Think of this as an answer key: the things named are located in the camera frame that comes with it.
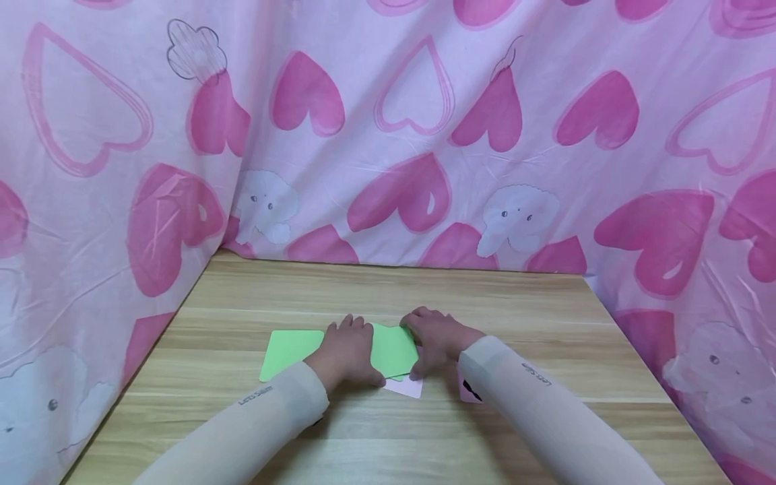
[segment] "wooden table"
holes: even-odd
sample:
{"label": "wooden table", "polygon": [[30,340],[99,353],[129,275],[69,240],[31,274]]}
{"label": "wooden table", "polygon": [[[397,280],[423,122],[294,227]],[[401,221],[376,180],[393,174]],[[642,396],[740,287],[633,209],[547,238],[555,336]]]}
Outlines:
{"label": "wooden table", "polygon": [[[641,452],[666,485],[723,485],[712,457],[584,280],[568,275],[245,261],[220,252],[96,435],[68,485],[132,483],[258,385],[269,334],[347,312],[397,324],[420,305],[495,334]],[[254,483],[550,485],[507,423],[458,398],[454,369],[420,400],[343,390]]]}

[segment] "white arm sleeve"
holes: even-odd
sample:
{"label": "white arm sleeve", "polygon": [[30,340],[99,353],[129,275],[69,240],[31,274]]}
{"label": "white arm sleeve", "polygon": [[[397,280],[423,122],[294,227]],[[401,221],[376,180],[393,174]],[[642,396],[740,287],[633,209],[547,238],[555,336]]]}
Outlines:
{"label": "white arm sleeve", "polygon": [[615,430],[497,338],[462,352],[459,369],[562,485],[663,485]]}
{"label": "white arm sleeve", "polygon": [[328,405],[316,373],[298,362],[175,444],[135,485],[245,485]]}

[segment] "pink card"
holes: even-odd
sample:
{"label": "pink card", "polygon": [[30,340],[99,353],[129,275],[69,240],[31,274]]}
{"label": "pink card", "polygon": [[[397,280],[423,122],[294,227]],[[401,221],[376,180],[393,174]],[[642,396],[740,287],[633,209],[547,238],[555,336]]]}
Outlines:
{"label": "pink card", "polygon": [[386,379],[386,385],[383,387],[383,389],[388,389],[394,393],[420,399],[421,391],[423,390],[423,379],[410,380],[409,376],[405,377],[404,380],[401,381]]}

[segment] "heart pattern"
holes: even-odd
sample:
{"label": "heart pattern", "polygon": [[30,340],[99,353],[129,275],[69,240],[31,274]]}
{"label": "heart pattern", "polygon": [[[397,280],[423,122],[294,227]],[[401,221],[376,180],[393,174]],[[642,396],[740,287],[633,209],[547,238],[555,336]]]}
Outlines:
{"label": "heart pattern", "polygon": [[748,39],[776,31],[774,0],[714,0],[712,29],[730,39]]}
{"label": "heart pattern", "polygon": [[504,153],[518,144],[522,129],[523,116],[512,69],[505,68],[496,74],[453,130],[450,141],[458,147],[466,147],[487,132],[490,147]]}
{"label": "heart pattern", "polygon": [[634,309],[616,312],[613,317],[671,400],[679,402],[679,393],[663,381],[663,368],[677,356],[674,314],[664,310]]}
{"label": "heart pattern", "polygon": [[738,189],[719,233],[734,241],[750,240],[749,273],[759,282],[776,281],[776,170],[755,175]]}
{"label": "heart pattern", "polygon": [[331,224],[318,227],[286,247],[286,257],[292,261],[321,262],[333,265],[357,265],[359,256],[343,241]]}
{"label": "heart pattern", "polygon": [[372,180],[348,208],[353,232],[369,229],[394,211],[407,227],[422,233],[441,223],[450,209],[450,186],[433,153],[402,161]]}
{"label": "heart pattern", "polygon": [[537,273],[564,273],[583,275],[587,273],[587,259],[577,236],[561,242],[547,244],[525,263],[525,271]]}
{"label": "heart pattern", "polygon": [[345,125],[345,107],[342,97],[329,74],[299,50],[292,52],[280,69],[269,115],[280,130],[296,129],[307,114],[313,133],[331,137]]}
{"label": "heart pattern", "polygon": [[242,157],[251,115],[234,99],[229,71],[214,74],[194,95],[186,116],[189,144],[197,154],[221,154],[229,144]]}
{"label": "heart pattern", "polygon": [[146,355],[151,352],[156,340],[167,328],[167,324],[175,316],[175,312],[169,314],[159,314],[153,317],[138,318],[135,320],[135,326],[132,329],[130,343],[126,346],[124,355],[124,370],[121,379],[121,387],[129,383],[132,376],[143,364]]}
{"label": "heart pattern", "polygon": [[114,10],[129,2],[132,0],[75,0],[75,3],[94,10]]}
{"label": "heart pattern", "polygon": [[609,71],[590,83],[558,119],[555,140],[569,147],[596,132],[595,144],[614,150],[630,140],[639,122],[639,102],[628,79]]}
{"label": "heart pattern", "polygon": [[[442,96],[442,105],[440,106],[441,115],[439,117],[439,120],[433,126],[423,126],[419,122],[406,117],[396,122],[391,122],[386,120],[384,109],[385,109],[386,99],[388,98],[389,93],[394,88],[399,89],[402,87],[402,86],[396,85],[397,81],[399,80],[399,78],[402,77],[402,74],[404,70],[407,69],[407,66],[410,65],[410,63],[412,63],[412,60],[423,49],[427,49],[428,54],[431,57],[431,63],[433,65],[433,68],[436,74],[439,92]],[[398,95],[397,99],[411,99],[411,97],[405,96],[405,95]],[[409,126],[410,128],[412,128],[412,130],[415,133],[428,137],[439,133],[445,128],[445,126],[447,126],[447,123],[449,123],[450,119],[452,118],[452,113],[455,110],[455,107],[456,107],[456,94],[452,90],[450,77],[448,76],[447,71],[445,70],[444,64],[442,64],[442,59],[439,57],[439,52],[437,51],[436,44],[434,43],[433,37],[426,36],[399,63],[399,67],[393,73],[388,83],[386,84],[386,87],[383,90],[382,94],[380,94],[380,97],[377,99],[377,103],[375,104],[375,124],[380,130],[385,131],[387,133],[398,131],[404,128],[405,126]]]}
{"label": "heart pattern", "polygon": [[418,266],[427,268],[498,269],[496,255],[481,258],[477,244],[482,234],[469,224],[456,222],[426,249]]}
{"label": "heart pattern", "polygon": [[[676,157],[694,158],[704,157],[708,166],[719,175],[735,175],[740,171],[750,167],[757,157],[762,153],[763,149],[767,145],[768,137],[771,133],[774,118],[774,100],[776,99],[776,69],[768,69],[758,73],[750,78],[743,79],[735,82],[723,90],[708,97],[704,102],[694,107],[687,115],[682,118],[679,123],[674,127],[668,136],[666,141],[666,151]],[[705,113],[706,111],[716,107],[719,103],[726,101],[734,95],[742,93],[751,88],[757,88],[761,82],[767,83],[767,98],[764,101],[764,108],[762,109],[762,115],[760,119],[739,119],[736,120],[737,124],[749,123],[750,128],[745,130],[748,133],[755,133],[754,139],[751,142],[746,153],[736,160],[732,164],[723,165],[720,163],[718,156],[715,155],[715,151],[711,147],[696,147],[688,148],[683,147],[679,140],[685,130],[692,130],[695,120]],[[741,140],[730,140],[725,137],[725,129],[723,127],[717,128],[718,133],[713,130],[701,129],[702,133],[707,133],[709,144],[718,143],[722,147],[729,146],[731,144],[741,144]]]}
{"label": "heart pattern", "polygon": [[395,17],[417,10],[428,0],[366,0],[372,9],[381,16]]}
{"label": "heart pattern", "polygon": [[506,17],[520,0],[452,0],[452,9],[461,25],[479,30],[491,27]]}
{"label": "heart pattern", "polygon": [[199,246],[223,229],[226,217],[202,178],[157,164],[140,180],[130,208],[126,249],[145,296],[166,292],[181,270],[182,248]]}
{"label": "heart pattern", "polygon": [[601,221],[597,243],[641,251],[634,276],[646,292],[675,298],[690,281],[714,210],[708,192],[663,190],[639,196]]}
{"label": "heart pattern", "polygon": [[0,181],[0,258],[21,252],[27,239],[29,217],[16,192]]}
{"label": "heart pattern", "polygon": [[[131,142],[112,142],[102,143],[99,153],[88,161],[78,161],[73,159],[57,143],[54,138],[54,130],[49,123],[46,115],[46,108],[43,105],[43,47],[46,42],[59,47],[65,54],[71,56],[84,69],[93,74],[110,91],[122,99],[128,108],[130,108],[137,120],[140,122],[140,133]],[[29,33],[27,45],[22,58],[22,80],[24,93],[27,98],[29,114],[33,119],[33,124],[38,133],[41,143],[46,148],[51,159],[59,168],[75,177],[92,177],[98,174],[108,163],[110,152],[125,151],[134,152],[144,147],[151,139],[154,131],[154,122],[151,117],[151,111],[148,106],[129,86],[125,85],[118,78],[106,71],[102,66],[83,54],[80,50],[70,45],[65,39],[58,36],[48,26],[37,23]],[[84,133],[85,141],[88,139],[88,133]]]}
{"label": "heart pattern", "polygon": [[[590,0],[561,0],[568,6],[584,5]],[[615,0],[617,15],[626,22],[642,22],[660,13],[670,0]]]}

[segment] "green paper sheet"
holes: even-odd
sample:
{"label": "green paper sheet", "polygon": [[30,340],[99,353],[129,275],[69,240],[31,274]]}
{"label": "green paper sheet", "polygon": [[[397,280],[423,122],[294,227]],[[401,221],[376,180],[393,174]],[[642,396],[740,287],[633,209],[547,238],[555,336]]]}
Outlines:
{"label": "green paper sheet", "polygon": [[386,378],[402,376],[412,370],[417,361],[417,349],[412,334],[403,327],[385,327],[372,324],[372,367]]}
{"label": "green paper sheet", "polygon": [[[370,359],[372,366],[386,378],[403,380],[417,361],[412,334],[402,327],[372,325],[375,328]],[[320,347],[323,340],[324,332],[320,330],[273,331],[269,336],[259,380],[265,383],[285,368],[305,359]]]}
{"label": "green paper sheet", "polygon": [[275,330],[269,336],[258,379],[267,382],[286,367],[306,359],[324,340],[320,330]]}

